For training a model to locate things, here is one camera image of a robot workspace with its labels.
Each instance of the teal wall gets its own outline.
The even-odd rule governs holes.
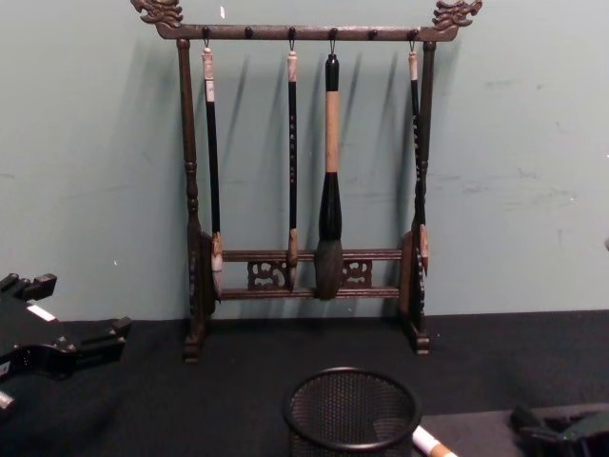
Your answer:
[[[220,16],[224,7],[226,17]],[[430,24],[410,0],[184,0],[185,22]],[[3,2],[0,265],[53,272],[60,319],[187,315],[177,52],[128,0]],[[428,314],[605,308],[606,0],[487,0],[440,45],[427,220]],[[201,217],[210,227],[202,43],[191,49]],[[212,43],[226,248],[287,240],[287,43]],[[299,55],[300,248],[317,243],[326,43]],[[404,44],[338,43],[347,248],[395,247],[412,218]],[[392,278],[376,270],[378,283]],[[230,266],[229,286],[243,284]],[[301,269],[310,282],[311,271]],[[370,316],[375,300],[222,303],[216,316]]]

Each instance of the wooden brush stand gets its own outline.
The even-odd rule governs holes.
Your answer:
[[[175,40],[179,55],[182,134],[187,176],[187,259],[189,273],[190,326],[184,345],[186,362],[196,363],[207,333],[210,316],[215,311],[211,272],[211,237],[202,231],[199,221],[197,189],[197,153],[195,121],[188,50],[191,40],[285,40],[314,41],[401,41],[423,42],[421,114],[419,138],[422,148],[429,148],[433,92],[433,66],[437,43],[450,42],[461,27],[469,26],[482,7],[481,0],[448,4],[439,1],[430,27],[317,27],[183,24],[179,0],[130,0],[141,12],[142,20],[153,24],[159,35]],[[413,349],[429,353],[429,337],[425,331],[422,294],[410,288],[411,258],[406,250],[345,249],[343,282],[336,298],[396,298],[399,317]],[[299,262],[312,262],[314,252],[298,252]],[[286,250],[224,250],[225,262],[246,264],[247,287],[222,291],[221,300],[316,298],[315,288],[290,290],[287,286]],[[400,262],[401,280],[396,286],[373,286],[375,261]]]

